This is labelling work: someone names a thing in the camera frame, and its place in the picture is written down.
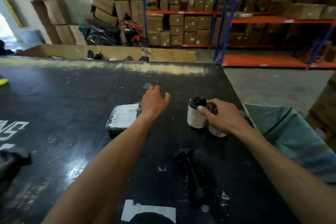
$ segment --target person's right arm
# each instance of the person's right arm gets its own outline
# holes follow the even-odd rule
[[[208,103],[217,106],[217,115],[205,107],[199,107],[199,111],[215,128],[235,135],[248,147],[301,223],[336,223],[336,191],[333,188],[267,142],[257,129],[248,124],[234,104],[219,99]]]

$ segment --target large open cardboard box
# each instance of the large open cardboard box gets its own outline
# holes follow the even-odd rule
[[[42,44],[17,53],[17,56],[48,58],[59,56],[66,59],[86,59],[88,50],[101,52],[104,59],[124,60],[131,56],[135,61],[141,56],[154,62],[195,62],[195,52],[177,49],[138,48],[98,45]]]

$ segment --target person's right hand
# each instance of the person's right hand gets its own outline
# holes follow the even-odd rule
[[[216,105],[218,110],[217,115],[211,113],[204,106],[199,106],[198,110],[219,131],[224,133],[229,132],[237,136],[242,132],[248,132],[252,128],[234,104],[221,101],[217,98],[209,100],[208,104]]]

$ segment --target motorcycle wheel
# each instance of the motorcycle wheel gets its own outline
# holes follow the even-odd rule
[[[148,47],[147,40],[144,38],[140,38],[139,41],[135,40],[132,42],[132,47]]]

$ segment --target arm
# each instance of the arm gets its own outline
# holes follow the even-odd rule
[[[234,134],[257,159],[276,190],[303,224],[336,223],[336,192],[320,179],[290,160],[263,135],[252,128],[234,104],[219,99],[209,100],[218,114],[199,107],[215,128]]]
[[[160,87],[150,86],[141,100],[142,113],[115,137],[69,186],[43,224],[109,223],[123,182],[128,179],[154,121],[169,104]]]

